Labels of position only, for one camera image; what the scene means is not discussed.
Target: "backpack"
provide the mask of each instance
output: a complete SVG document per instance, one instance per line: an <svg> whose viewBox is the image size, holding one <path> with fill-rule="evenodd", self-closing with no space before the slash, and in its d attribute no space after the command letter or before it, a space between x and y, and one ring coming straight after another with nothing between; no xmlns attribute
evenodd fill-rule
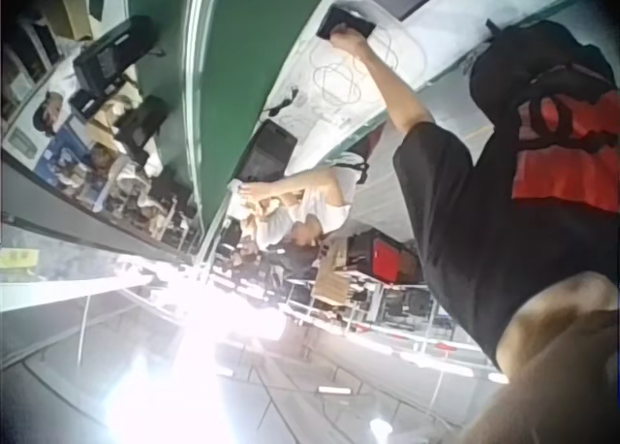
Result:
<svg viewBox="0 0 620 444"><path fill-rule="evenodd" d="M492 31L470 91L496 132L517 137L512 197L618 212L620 92L601 51L550 21Z"/></svg>

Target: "raised arm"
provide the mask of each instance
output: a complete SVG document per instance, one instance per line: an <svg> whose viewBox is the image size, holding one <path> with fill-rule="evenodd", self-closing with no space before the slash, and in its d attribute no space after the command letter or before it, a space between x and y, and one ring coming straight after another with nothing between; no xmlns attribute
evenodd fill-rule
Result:
<svg viewBox="0 0 620 444"><path fill-rule="evenodd" d="M424 121L434 122L433 116L418 101L416 93L368 45L356 30L337 27L331 34L331 43L361 61L379 88L387 106L387 113L396 129L407 134Z"/></svg>
<svg viewBox="0 0 620 444"><path fill-rule="evenodd" d="M330 167L304 171L276 180L275 182L248 182L239 187L239 194L248 200L282 197L310 187L323 188L329 205L342 206L344 199L340 184Z"/></svg>

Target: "black t-shirt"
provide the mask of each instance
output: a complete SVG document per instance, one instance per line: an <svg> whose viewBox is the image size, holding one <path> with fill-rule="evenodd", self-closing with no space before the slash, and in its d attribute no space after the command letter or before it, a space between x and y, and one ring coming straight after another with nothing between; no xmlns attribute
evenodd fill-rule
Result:
<svg viewBox="0 0 620 444"><path fill-rule="evenodd" d="M618 284L618 213L514 199L515 139L496 132L474 167L454 134L426 122L393 160L429 288L493 362L513 314L549 285L587 270Z"/></svg>

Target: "black object in hand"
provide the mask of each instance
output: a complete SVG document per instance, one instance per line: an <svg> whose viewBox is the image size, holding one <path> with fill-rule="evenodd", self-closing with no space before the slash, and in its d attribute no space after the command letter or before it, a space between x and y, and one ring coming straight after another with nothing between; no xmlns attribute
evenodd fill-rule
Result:
<svg viewBox="0 0 620 444"><path fill-rule="evenodd" d="M346 24L347 27L351 27L363 35L366 39L375 30L376 25L373 22L369 22L361 17L353 16L351 13L346 12L342 8L332 6L325 15L325 19L319 26L317 31L317 37L324 40L329 40L329 36L334 27L338 24Z"/></svg>

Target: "student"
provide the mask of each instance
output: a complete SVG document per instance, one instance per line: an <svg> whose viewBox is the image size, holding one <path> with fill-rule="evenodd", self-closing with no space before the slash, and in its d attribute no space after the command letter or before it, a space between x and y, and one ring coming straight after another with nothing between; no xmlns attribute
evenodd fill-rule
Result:
<svg viewBox="0 0 620 444"><path fill-rule="evenodd" d="M79 90L78 76L74 69L74 61L90 41L82 39L79 42L58 37L58 46L64 59L56 66L47 83L46 98L41 102L32 117L32 123L38 131L46 136L53 137L58 119L65 104Z"/></svg>
<svg viewBox="0 0 620 444"><path fill-rule="evenodd" d="M510 378L465 442L620 442L620 106L601 53L549 21L497 35L471 75L495 127L474 166L360 34L331 42L404 136L394 168L430 290Z"/></svg>
<svg viewBox="0 0 620 444"><path fill-rule="evenodd" d="M246 200L278 197L282 202L270 215L257 219L259 247L283 240L299 247L318 247L326 234L340 229L351 211L357 185L365 180L367 159L380 134L376 131L358 142L330 165L275 182L241 184L239 193Z"/></svg>

